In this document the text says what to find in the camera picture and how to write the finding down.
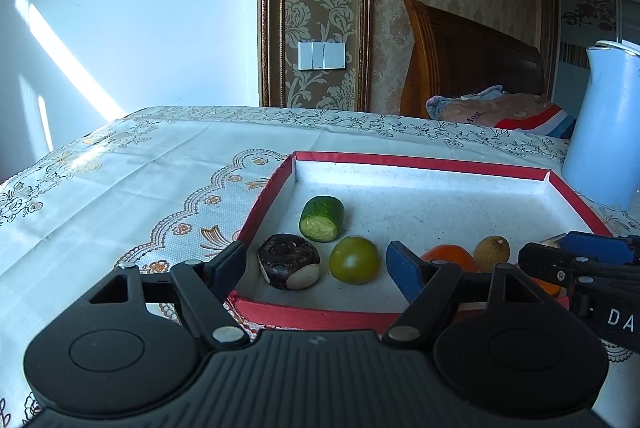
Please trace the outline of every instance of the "metal pin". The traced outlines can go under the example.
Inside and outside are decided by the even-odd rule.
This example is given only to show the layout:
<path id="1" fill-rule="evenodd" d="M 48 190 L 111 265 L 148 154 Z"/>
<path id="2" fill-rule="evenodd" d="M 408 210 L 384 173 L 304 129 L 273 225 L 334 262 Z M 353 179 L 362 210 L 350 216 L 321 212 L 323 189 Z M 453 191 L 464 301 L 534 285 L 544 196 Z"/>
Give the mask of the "metal pin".
<path id="1" fill-rule="evenodd" d="M 218 343 L 234 343 L 239 342 L 244 336 L 244 331 L 239 327 L 218 327 L 213 331 L 213 339 Z"/>
<path id="2" fill-rule="evenodd" d="M 396 342 L 412 342 L 420 337 L 420 331 L 411 325 L 396 325 L 391 327 L 387 334 Z"/>

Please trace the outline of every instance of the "table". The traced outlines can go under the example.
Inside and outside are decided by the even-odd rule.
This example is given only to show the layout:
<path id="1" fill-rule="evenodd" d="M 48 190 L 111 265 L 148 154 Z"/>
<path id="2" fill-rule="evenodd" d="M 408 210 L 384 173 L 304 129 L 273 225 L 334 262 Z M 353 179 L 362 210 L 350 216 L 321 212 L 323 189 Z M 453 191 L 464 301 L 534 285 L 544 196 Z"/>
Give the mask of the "table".
<path id="1" fill-rule="evenodd" d="M 215 256 L 294 150 L 560 173 L 566 147 L 522 132 L 312 109 L 151 107 L 113 121 L 0 186 L 0 428 L 22 426 L 38 411 L 22 357 L 42 328 L 114 264 L 156 272 Z M 640 199 L 630 212 L 588 204 L 613 234 L 640 234 Z M 172 316 L 163 307 L 155 312 Z"/>

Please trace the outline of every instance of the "blue kettle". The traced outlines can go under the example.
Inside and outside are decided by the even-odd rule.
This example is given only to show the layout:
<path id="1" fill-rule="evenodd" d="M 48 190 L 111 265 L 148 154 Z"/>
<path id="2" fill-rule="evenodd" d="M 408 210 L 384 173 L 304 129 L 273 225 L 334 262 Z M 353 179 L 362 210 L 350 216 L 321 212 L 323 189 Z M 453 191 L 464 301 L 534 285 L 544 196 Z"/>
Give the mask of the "blue kettle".
<path id="1" fill-rule="evenodd" d="M 596 203 L 628 210 L 640 187 L 640 46 L 587 48 L 591 76 L 562 176 Z"/>

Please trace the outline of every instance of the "bed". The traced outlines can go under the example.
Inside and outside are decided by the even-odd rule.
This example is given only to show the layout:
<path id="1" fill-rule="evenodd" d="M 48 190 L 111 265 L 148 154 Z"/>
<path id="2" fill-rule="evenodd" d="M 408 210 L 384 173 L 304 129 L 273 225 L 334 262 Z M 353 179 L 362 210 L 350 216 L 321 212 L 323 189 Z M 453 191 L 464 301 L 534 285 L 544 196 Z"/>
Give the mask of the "bed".
<path id="1" fill-rule="evenodd" d="M 509 93 L 547 95 L 535 47 L 468 18 L 404 0 L 415 45 L 400 104 L 401 116 L 430 119 L 434 95 L 457 98 L 502 85 Z"/>

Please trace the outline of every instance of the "orange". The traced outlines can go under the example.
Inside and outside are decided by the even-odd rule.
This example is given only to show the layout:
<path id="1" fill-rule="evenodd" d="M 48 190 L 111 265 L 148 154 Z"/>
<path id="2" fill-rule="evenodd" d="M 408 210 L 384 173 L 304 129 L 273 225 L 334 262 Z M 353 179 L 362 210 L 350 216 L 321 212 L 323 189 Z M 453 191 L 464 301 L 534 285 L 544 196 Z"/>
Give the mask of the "orange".
<path id="1" fill-rule="evenodd" d="M 545 293 L 550 294 L 554 298 L 558 297 L 560 291 L 562 291 L 562 287 L 556 285 L 554 283 L 545 282 L 544 280 L 538 280 L 537 278 L 531 278 L 535 283 L 537 283 Z"/>
<path id="2" fill-rule="evenodd" d="M 478 263 L 465 248 L 454 244 L 441 244 L 431 248 L 420 258 L 424 261 L 437 261 L 440 259 L 455 262 L 467 273 L 476 273 L 480 269 Z"/>

